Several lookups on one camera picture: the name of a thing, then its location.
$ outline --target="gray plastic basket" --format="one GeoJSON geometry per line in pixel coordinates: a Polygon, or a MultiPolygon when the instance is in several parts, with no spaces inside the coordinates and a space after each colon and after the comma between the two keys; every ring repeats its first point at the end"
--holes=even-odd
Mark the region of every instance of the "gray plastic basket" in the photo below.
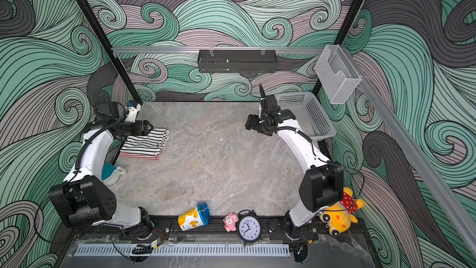
{"type": "Polygon", "coordinates": [[[336,135],[329,116],[312,92],[290,92],[274,95],[281,110],[289,109],[296,116],[302,131],[320,141],[336,135]]]}

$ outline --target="black alarm clock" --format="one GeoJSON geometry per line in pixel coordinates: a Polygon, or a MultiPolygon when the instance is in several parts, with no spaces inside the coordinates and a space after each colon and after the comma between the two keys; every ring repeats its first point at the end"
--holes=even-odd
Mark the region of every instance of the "black alarm clock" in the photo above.
{"type": "Polygon", "coordinates": [[[238,220],[238,237],[240,237],[245,244],[253,244],[261,239],[261,224],[254,211],[243,210],[240,211],[240,213],[245,211],[248,213],[240,216],[238,220]]]}

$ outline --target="folded cloth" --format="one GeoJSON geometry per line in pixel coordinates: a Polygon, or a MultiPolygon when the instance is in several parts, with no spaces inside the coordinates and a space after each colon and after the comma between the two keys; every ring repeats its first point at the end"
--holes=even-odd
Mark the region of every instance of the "folded cloth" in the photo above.
{"type": "Polygon", "coordinates": [[[168,129],[154,128],[148,135],[130,135],[122,146],[119,156],[157,160],[169,139],[169,134],[170,130],[168,129]]]}

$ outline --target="transparent acrylic box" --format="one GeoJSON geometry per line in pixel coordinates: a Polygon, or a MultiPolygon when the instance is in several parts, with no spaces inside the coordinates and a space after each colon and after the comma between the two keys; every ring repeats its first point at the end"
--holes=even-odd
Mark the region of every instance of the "transparent acrylic box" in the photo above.
{"type": "Polygon", "coordinates": [[[345,104],[355,90],[360,76],[349,50],[340,45],[326,45],[315,70],[331,104],[345,104]]]}

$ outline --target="black cable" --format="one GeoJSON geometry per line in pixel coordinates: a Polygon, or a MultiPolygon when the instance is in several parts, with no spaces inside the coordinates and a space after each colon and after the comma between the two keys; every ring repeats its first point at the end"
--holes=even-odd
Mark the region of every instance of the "black cable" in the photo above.
{"type": "MultiPolygon", "coordinates": [[[[114,126],[114,125],[116,125],[116,124],[119,123],[122,119],[124,119],[124,118],[126,117],[126,111],[127,111],[126,107],[124,107],[124,105],[122,105],[121,103],[118,103],[118,104],[120,104],[120,105],[123,107],[123,109],[124,109],[124,112],[123,112],[122,117],[117,118],[117,120],[116,120],[115,122],[113,122],[113,123],[107,125],[105,128],[101,128],[98,132],[96,132],[95,134],[93,134],[89,139],[85,140],[85,143],[84,143],[84,145],[81,147],[81,150],[80,150],[80,152],[79,152],[79,154],[78,154],[78,156],[77,156],[77,158],[76,158],[76,163],[75,163],[75,168],[74,168],[74,176],[73,176],[70,180],[68,180],[68,181],[66,182],[66,184],[70,183],[70,182],[71,182],[74,178],[76,178],[76,176],[81,172],[81,171],[80,171],[80,164],[81,164],[82,155],[83,155],[84,151],[86,150],[86,147],[92,142],[92,140],[93,140],[95,137],[97,137],[100,133],[102,133],[103,131],[105,131],[105,130],[111,128],[111,127],[114,126]]],[[[97,112],[97,110],[96,110],[95,107],[93,108],[93,111],[94,111],[94,114],[96,114],[96,116],[98,116],[98,117],[100,117],[100,118],[115,118],[115,117],[113,117],[113,116],[102,116],[102,115],[100,115],[100,114],[97,112]]],[[[37,221],[37,218],[38,218],[39,210],[41,209],[40,205],[43,204],[43,203],[44,203],[46,200],[48,200],[49,198],[50,198],[50,195],[48,195],[48,196],[46,197],[46,199],[44,199],[40,204],[38,204],[38,209],[36,210],[35,216],[33,217],[33,230],[35,231],[35,234],[38,236],[38,238],[40,238],[41,240],[43,240],[43,241],[45,241],[45,242],[48,242],[48,243],[51,243],[51,244],[68,244],[68,243],[70,243],[71,241],[73,241],[74,238],[71,239],[70,241],[50,241],[50,240],[44,238],[42,235],[40,235],[40,233],[39,233],[39,231],[38,231],[38,226],[37,226],[37,224],[39,224],[39,221],[37,221]]],[[[89,229],[88,231],[86,231],[85,233],[80,234],[78,237],[81,237],[81,236],[83,236],[83,235],[86,235],[86,234],[88,234],[89,232],[91,232],[93,229],[95,229],[95,228],[97,228],[97,227],[99,227],[99,226],[102,226],[102,225],[104,225],[104,224],[96,225],[96,226],[92,227],[91,229],[89,229]]]]}
{"type": "MultiPolygon", "coordinates": [[[[46,201],[49,198],[50,198],[50,196],[48,195],[46,197],[46,199],[41,202],[41,204],[43,204],[43,202],[46,201]]],[[[37,222],[37,217],[38,217],[40,209],[41,209],[40,204],[38,204],[38,209],[36,209],[35,217],[33,217],[33,230],[35,231],[35,234],[38,236],[38,238],[40,238],[41,240],[46,241],[48,243],[51,243],[51,244],[68,244],[68,243],[71,243],[71,241],[73,241],[74,238],[71,239],[70,241],[50,241],[50,240],[44,238],[42,235],[40,235],[40,233],[38,231],[38,226],[37,226],[37,223],[39,224],[39,221],[37,222]]],[[[81,237],[83,235],[88,234],[89,232],[91,232],[92,230],[94,230],[95,228],[97,228],[99,226],[101,226],[101,225],[97,225],[97,226],[92,227],[91,229],[87,230],[86,232],[80,234],[78,237],[81,237]]]]}
{"type": "Polygon", "coordinates": [[[357,200],[360,198],[360,195],[362,194],[362,191],[364,189],[364,184],[365,184],[365,175],[363,173],[361,173],[360,171],[359,171],[359,174],[362,176],[362,185],[360,186],[358,195],[356,195],[356,197],[354,199],[354,203],[352,205],[350,205],[349,207],[346,207],[345,209],[341,209],[341,210],[326,210],[326,209],[324,209],[323,211],[328,211],[328,212],[347,211],[347,210],[351,209],[355,204],[357,204],[357,200]]]}
{"type": "Polygon", "coordinates": [[[305,245],[307,245],[307,244],[309,244],[309,243],[306,242],[306,243],[303,243],[303,244],[301,244],[301,245],[299,245],[299,246],[296,246],[296,247],[294,247],[294,248],[290,248],[289,251],[290,251],[290,252],[291,252],[291,251],[295,251],[296,249],[300,249],[301,247],[303,247],[303,246],[305,246],[305,245]]]}
{"type": "Polygon", "coordinates": [[[111,237],[111,242],[112,242],[112,246],[114,247],[114,249],[116,249],[116,251],[123,257],[125,257],[126,259],[128,259],[129,261],[131,261],[132,263],[135,263],[135,261],[131,258],[129,258],[128,256],[124,255],[123,253],[121,253],[119,251],[119,249],[116,247],[116,245],[114,244],[114,240],[112,239],[112,235],[111,235],[111,231],[109,231],[109,236],[111,237]]]}
{"type": "MultiPolygon", "coordinates": [[[[162,244],[162,241],[157,243],[157,247],[162,244]]],[[[132,253],[134,255],[146,255],[146,254],[151,254],[154,251],[154,247],[151,245],[146,245],[146,244],[138,244],[136,246],[136,249],[132,250],[132,253]]]]}
{"type": "Polygon", "coordinates": [[[318,157],[316,155],[316,152],[314,152],[314,145],[312,144],[312,139],[305,133],[303,133],[301,130],[297,129],[297,128],[294,128],[294,127],[279,127],[279,128],[275,128],[275,129],[266,129],[264,124],[263,124],[263,129],[265,130],[265,132],[268,132],[270,134],[272,133],[275,133],[275,132],[278,132],[280,130],[292,130],[293,132],[296,132],[298,135],[302,136],[304,139],[306,139],[306,141],[308,141],[310,144],[311,144],[311,149],[312,149],[312,154],[314,155],[314,157],[318,157]]]}
{"type": "MultiPolygon", "coordinates": [[[[110,129],[111,127],[115,126],[116,124],[118,124],[119,122],[121,122],[121,120],[123,120],[125,117],[126,117],[126,107],[124,107],[123,104],[121,103],[117,103],[117,104],[120,104],[123,109],[124,109],[124,113],[122,114],[122,117],[118,117],[116,119],[116,121],[114,121],[113,123],[110,123],[108,124],[107,126],[99,129],[96,133],[94,133],[91,137],[89,137],[89,139],[85,140],[84,141],[84,145],[81,146],[81,149],[80,149],[80,152],[78,153],[78,156],[76,157],[76,162],[74,163],[74,173],[75,173],[75,176],[73,178],[71,178],[71,180],[69,180],[67,183],[71,182],[77,175],[78,173],[80,173],[80,169],[81,169],[81,160],[83,158],[83,154],[84,152],[86,151],[86,148],[91,144],[91,142],[94,140],[94,138],[96,138],[97,136],[99,136],[102,132],[110,129]]],[[[115,117],[113,116],[104,116],[104,115],[100,115],[96,108],[94,107],[93,108],[93,111],[94,111],[94,114],[96,114],[96,116],[98,117],[101,117],[101,118],[109,118],[109,119],[113,119],[115,117]]]]}

